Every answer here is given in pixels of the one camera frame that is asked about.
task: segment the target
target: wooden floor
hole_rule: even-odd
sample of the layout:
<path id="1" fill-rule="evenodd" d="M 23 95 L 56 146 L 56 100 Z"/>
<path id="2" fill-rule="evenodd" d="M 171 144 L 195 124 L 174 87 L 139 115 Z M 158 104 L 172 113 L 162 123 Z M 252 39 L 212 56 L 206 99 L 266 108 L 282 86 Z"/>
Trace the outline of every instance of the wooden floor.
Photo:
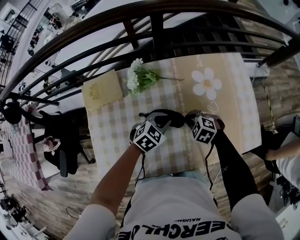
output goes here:
<path id="1" fill-rule="evenodd" d="M 252 0 L 240 0 L 239 4 L 246 5 L 253 9 L 257 9 Z M 246 29 L 256 30 L 272 36 L 281 37 L 280 33 L 255 24 L 250 21 L 242 21 Z M 265 42 L 253 38 L 254 42 L 266 44 Z M 269 97 L 273 109 L 274 117 L 282 114 L 300 110 L 300 74 L 293 59 L 274 67 L 270 76 L 265 79 L 266 86 L 269 90 Z M 270 113 L 266 95 L 262 87 L 261 80 L 255 81 L 254 91 L 257 100 L 257 106 L 260 121 L 265 126 L 270 126 Z M 86 118 L 82 122 L 83 130 L 86 129 Z M 91 142 L 83 143 L 85 150 L 91 157 L 93 150 Z M 263 161 L 258 157 L 248 153 L 243 156 L 255 178 L 255 182 L 262 193 L 269 190 L 269 181 L 271 173 L 266 170 Z M 54 191 L 42 192 L 16 180 L 8 180 L 6 182 L 10 194 L 14 194 L 19 202 L 25 205 L 31 212 L 30 218 L 36 221 L 36 227 L 41 228 L 47 226 L 47 233 L 57 239 L 62 239 L 75 224 L 76 220 L 71 218 L 66 211 L 67 207 L 71 207 L 78 212 L 83 211 L 88 204 L 90 196 L 99 182 L 96 164 L 87 165 L 80 157 L 80 166 L 77 174 L 68 178 L 59 178 L 50 183 Z M 214 179 L 220 169 L 216 164 L 211 171 L 211 178 Z M 119 208 L 117 220 L 120 222 L 123 217 L 125 207 L 133 193 L 134 185 L 131 184 L 123 203 Z M 219 174 L 213 186 L 212 192 L 218 202 L 220 214 L 227 220 L 230 220 L 230 208 L 227 194 L 223 185 L 222 175 Z"/>

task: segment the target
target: metal railing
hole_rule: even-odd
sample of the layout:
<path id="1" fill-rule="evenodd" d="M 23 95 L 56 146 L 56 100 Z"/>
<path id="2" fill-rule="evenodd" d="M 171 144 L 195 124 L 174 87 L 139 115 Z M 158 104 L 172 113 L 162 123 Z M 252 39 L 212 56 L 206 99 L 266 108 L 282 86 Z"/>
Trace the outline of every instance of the metal railing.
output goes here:
<path id="1" fill-rule="evenodd" d="M 164 14 L 178 14 L 183 12 L 205 12 L 205 13 L 214 13 L 214 14 L 222 14 L 222 15 L 231 15 L 243 19 L 248 19 L 254 22 L 258 22 L 269 27 L 272 27 L 286 35 L 290 36 L 292 39 L 289 42 L 288 46 L 284 45 L 284 42 L 281 39 L 267 36 L 259 32 L 253 32 L 248 30 L 241 30 L 229 27 L 220 27 L 220 28 L 210 28 L 210 27 L 191 27 L 191 28 L 168 28 L 164 29 L 163 27 L 163 15 Z M 134 24 L 136 21 L 143 19 L 145 17 L 150 17 L 151 28 L 147 29 L 141 33 L 137 33 L 134 29 Z M 123 23 L 125 26 L 125 30 L 127 32 L 126 37 L 116 37 L 110 42 L 101 44 L 99 46 L 93 47 L 87 51 L 84 51 L 67 61 L 55 66 L 53 69 L 43 74 L 33 83 L 31 83 L 28 87 L 26 87 L 20 95 L 14 94 L 11 96 L 12 90 L 25 78 L 32 70 L 34 70 L 39 64 L 43 61 L 54 55 L 57 51 L 62 48 L 68 46 L 69 44 L 87 36 L 95 31 L 104 29 L 109 26 L 113 26 L 118 23 Z M 282 47 L 275 48 L 273 46 L 262 45 L 262 44 L 254 44 L 254 43 L 246 43 L 239 41 L 197 41 L 197 42 L 185 42 L 182 44 L 164 44 L 164 38 L 169 34 L 179 34 L 185 31 L 216 31 L 216 32 L 237 32 L 243 33 L 249 36 L 255 36 L 259 38 L 264 38 L 270 41 L 275 41 L 277 43 L 282 44 Z M 136 45 L 137 40 L 152 38 L 152 48 L 142 48 Z M 84 82 L 93 79 L 101 74 L 96 74 L 93 76 L 83 76 L 84 73 L 91 72 L 94 69 L 99 69 L 103 66 L 117 63 L 120 61 L 140 58 L 145 54 L 153 55 L 153 60 L 160 60 L 164 57 L 164 51 L 168 51 L 170 49 L 177 49 L 179 47 L 194 47 L 194 46 L 211 46 L 211 45 L 234 45 L 234 46 L 249 46 L 252 48 L 261 48 L 274 51 L 271 54 L 259 53 L 259 52 L 241 52 L 242 54 L 247 54 L 250 56 L 261 56 L 265 57 L 260 60 L 257 59 L 259 66 L 263 63 L 266 63 L 269 67 L 275 66 L 284 60 L 290 58 L 300 51 L 300 36 L 293 31 L 292 29 L 286 27 L 282 23 L 277 20 L 264 15 L 262 12 L 254 12 L 253 10 L 237 5 L 235 3 L 219 1 L 219 0 L 157 0 L 157 1 L 139 1 L 131 4 L 126 4 L 120 7 L 116 7 L 95 16 L 92 16 L 85 21 L 78 23 L 76 26 L 68 29 L 67 31 L 61 33 L 48 44 L 43 46 L 39 51 L 37 51 L 15 74 L 12 80 L 8 83 L 5 89 L 0 94 L 0 100 L 4 100 L 8 97 L 14 97 L 16 99 L 24 99 L 24 94 L 26 91 L 32 89 L 38 83 L 51 76 L 52 74 L 58 72 L 64 67 L 77 62 L 87 56 L 90 56 L 95 53 L 99 53 L 100 55 L 107 49 L 114 48 L 116 46 L 120 46 L 123 44 L 132 44 L 134 51 L 125 53 L 119 56 L 114 56 L 111 58 L 103 58 L 101 61 L 94 63 L 92 65 L 86 66 L 80 70 L 74 71 L 69 75 L 51 83 L 49 86 L 41 89 L 37 93 L 35 93 L 32 97 L 26 96 L 27 101 L 37 101 L 40 103 L 45 103 L 46 105 L 52 104 L 57 105 L 59 101 L 68 98 L 72 95 L 78 94 L 81 90 L 76 90 L 64 96 L 61 96 L 56 99 L 52 99 L 56 97 L 58 94 L 64 93 L 70 89 L 80 87 Z M 60 88 L 57 91 L 53 91 L 50 95 L 44 98 L 37 98 L 41 94 L 51 90 L 62 83 L 69 81 L 69 84 L 66 87 Z"/>
<path id="2" fill-rule="evenodd" d="M 14 54 L 18 48 L 19 41 L 25 31 L 28 22 L 36 12 L 38 6 L 43 0 L 30 0 L 20 11 L 19 15 L 14 19 L 8 31 L 5 33 L 10 39 L 9 46 L 1 47 L 0 54 L 0 70 L 1 76 L 1 87 L 4 87 L 7 82 L 8 73 L 10 71 L 10 65 L 13 61 Z"/>

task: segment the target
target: table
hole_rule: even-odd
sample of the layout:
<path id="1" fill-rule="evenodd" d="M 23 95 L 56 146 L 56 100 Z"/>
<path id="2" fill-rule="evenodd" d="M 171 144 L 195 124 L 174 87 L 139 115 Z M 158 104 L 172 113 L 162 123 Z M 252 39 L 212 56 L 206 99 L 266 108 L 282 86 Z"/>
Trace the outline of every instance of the table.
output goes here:
<path id="1" fill-rule="evenodd" d="M 30 122 L 22 116 L 15 130 L 7 121 L 1 125 L 3 134 L 4 155 L 15 159 L 16 167 L 8 170 L 8 173 L 25 184 L 41 190 L 51 190 L 49 187 L 41 164 L 37 157 L 36 148 Z"/>
<path id="2" fill-rule="evenodd" d="M 154 109 L 166 108 L 183 115 L 199 109 L 219 115 L 226 125 L 225 133 L 239 153 L 261 144 L 256 100 L 239 53 L 186 56 L 155 61 L 145 66 L 160 69 L 162 76 L 184 81 L 160 80 L 137 96 L 128 95 L 126 84 L 123 83 L 122 100 L 88 112 L 100 178 L 104 177 L 129 146 L 131 127 L 144 121 L 138 114 Z M 121 79 L 127 77 L 127 69 L 118 71 L 117 75 L 122 83 Z M 187 126 L 167 131 L 166 137 L 163 145 L 146 154 L 146 177 L 204 166 L 204 158 L 210 145 L 193 141 Z M 218 161 L 217 151 L 214 149 L 208 158 L 209 165 Z M 133 179 L 140 169 L 141 161 L 138 161 Z"/>

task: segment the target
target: checkered tablecloth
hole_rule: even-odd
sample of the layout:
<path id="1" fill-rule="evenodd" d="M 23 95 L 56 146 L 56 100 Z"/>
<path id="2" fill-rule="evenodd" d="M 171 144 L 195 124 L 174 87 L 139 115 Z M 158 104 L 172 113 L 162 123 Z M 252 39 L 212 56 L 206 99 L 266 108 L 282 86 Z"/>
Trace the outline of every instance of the checkered tablecloth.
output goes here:
<path id="1" fill-rule="evenodd" d="M 8 174 L 31 187 L 51 190 L 37 157 L 30 122 L 22 116 L 14 129 L 7 121 L 1 124 L 1 129 L 4 155 L 13 157 L 16 164 L 16 167 L 8 170 Z"/>
<path id="2" fill-rule="evenodd" d="M 165 108 L 185 115 L 192 110 L 187 98 L 188 95 L 193 94 L 193 91 L 186 86 L 186 83 L 194 84 L 190 71 L 195 69 L 203 71 L 205 67 L 211 67 L 215 72 L 218 71 L 218 67 L 211 64 L 214 63 L 213 58 L 208 55 L 210 54 L 147 63 L 146 67 L 160 69 L 163 76 L 184 78 L 185 82 L 160 80 L 156 85 L 137 96 L 127 95 L 126 87 L 123 85 L 124 99 L 88 112 L 90 135 L 100 178 L 104 177 L 129 146 L 128 136 L 132 126 L 144 121 L 144 118 L 139 117 L 139 113 L 149 113 L 155 109 Z M 234 141 L 232 143 L 235 144 L 238 152 L 249 151 L 261 144 L 261 137 L 256 101 L 247 69 L 238 53 L 217 54 L 213 57 L 219 59 L 223 71 L 226 69 L 224 75 L 227 77 L 222 81 L 223 84 L 229 86 L 227 88 L 230 89 L 231 99 L 234 103 L 231 108 L 235 109 L 234 118 L 238 126 L 232 126 L 230 116 L 225 116 L 225 107 L 219 111 L 216 110 L 215 114 L 220 114 L 226 119 L 225 124 L 230 132 L 236 128 L 237 134 L 236 136 L 233 134 Z M 188 60 L 194 66 L 188 66 L 190 69 L 185 72 L 183 65 Z M 120 70 L 117 74 L 120 79 L 124 79 L 127 77 L 127 70 Z M 200 97 L 200 101 L 204 101 L 206 96 Z M 210 112 L 209 107 L 205 103 L 200 110 L 214 113 L 213 110 Z M 186 125 L 180 129 L 168 130 L 166 138 L 164 144 L 146 154 L 146 177 L 178 173 L 204 166 L 204 157 L 210 146 L 200 146 L 193 141 L 191 131 Z M 209 164 L 215 162 L 218 162 L 216 149 L 209 157 Z M 140 169 L 141 161 L 138 161 L 132 179 L 137 177 Z"/>

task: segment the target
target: yellow cloth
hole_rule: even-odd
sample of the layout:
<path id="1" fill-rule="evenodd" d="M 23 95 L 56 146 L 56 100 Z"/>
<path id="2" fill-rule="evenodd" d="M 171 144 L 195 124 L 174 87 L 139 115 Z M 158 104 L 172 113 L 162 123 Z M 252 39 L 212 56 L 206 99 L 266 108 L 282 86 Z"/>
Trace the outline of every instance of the yellow cloth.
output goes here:
<path id="1" fill-rule="evenodd" d="M 92 112 L 123 98 L 119 79 L 114 70 L 85 82 L 82 95 L 87 112 Z"/>

